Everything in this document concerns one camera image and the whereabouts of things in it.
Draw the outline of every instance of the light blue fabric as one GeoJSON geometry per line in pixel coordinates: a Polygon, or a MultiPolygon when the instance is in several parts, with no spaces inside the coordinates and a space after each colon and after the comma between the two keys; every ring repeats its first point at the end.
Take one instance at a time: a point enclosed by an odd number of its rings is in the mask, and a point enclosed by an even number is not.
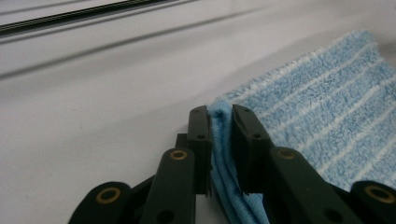
{"type": "Polygon", "coordinates": [[[396,188],[396,71],[355,31],[221,96],[212,116],[213,172],[231,223],[268,223],[262,196],[242,195],[230,147],[231,104],[253,110],[276,146],[292,147],[328,182],[396,188]]]}

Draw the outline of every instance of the microfiber cloth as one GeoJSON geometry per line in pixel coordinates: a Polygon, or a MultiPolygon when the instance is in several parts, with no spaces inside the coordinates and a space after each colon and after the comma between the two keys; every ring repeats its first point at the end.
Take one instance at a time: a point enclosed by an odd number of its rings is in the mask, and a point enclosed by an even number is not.
{"type": "Polygon", "coordinates": [[[255,112],[278,147],[300,151],[329,183],[396,188],[396,70],[354,31],[218,98],[212,177],[231,223],[268,223],[262,195],[241,194],[231,153],[232,104],[255,112]]]}

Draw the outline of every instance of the white tabletop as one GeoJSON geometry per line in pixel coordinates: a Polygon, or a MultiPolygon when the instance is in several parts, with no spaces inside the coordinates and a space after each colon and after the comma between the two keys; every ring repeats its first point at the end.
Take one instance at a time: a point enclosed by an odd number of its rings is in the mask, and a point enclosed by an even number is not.
{"type": "MultiPolygon", "coordinates": [[[[0,24],[108,3],[1,1],[0,24]]],[[[191,109],[357,29],[396,66],[390,0],[175,1],[0,39],[0,223],[67,223],[92,188],[137,185],[191,109]]],[[[224,222],[197,197],[196,223],[224,222]]]]}

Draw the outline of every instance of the blue towel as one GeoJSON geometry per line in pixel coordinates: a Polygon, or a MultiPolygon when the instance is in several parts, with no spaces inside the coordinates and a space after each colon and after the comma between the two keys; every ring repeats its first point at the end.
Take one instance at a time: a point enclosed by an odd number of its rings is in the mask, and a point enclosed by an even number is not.
{"type": "Polygon", "coordinates": [[[396,188],[396,70],[373,35],[351,32],[230,91],[209,107],[215,187],[231,223],[268,223],[260,194],[242,195],[230,147],[232,108],[253,110],[276,146],[300,151],[329,183],[396,188]]]}

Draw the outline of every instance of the striped towel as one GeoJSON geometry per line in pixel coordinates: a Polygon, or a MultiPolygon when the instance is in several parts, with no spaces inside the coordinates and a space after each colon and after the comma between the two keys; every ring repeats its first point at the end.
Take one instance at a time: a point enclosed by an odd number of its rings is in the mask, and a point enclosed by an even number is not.
{"type": "Polygon", "coordinates": [[[396,188],[396,70],[373,35],[351,32],[230,91],[209,107],[212,177],[231,223],[268,223],[260,194],[241,195],[230,147],[231,106],[253,110],[273,142],[300,151],[328,182],[396,188]]]}

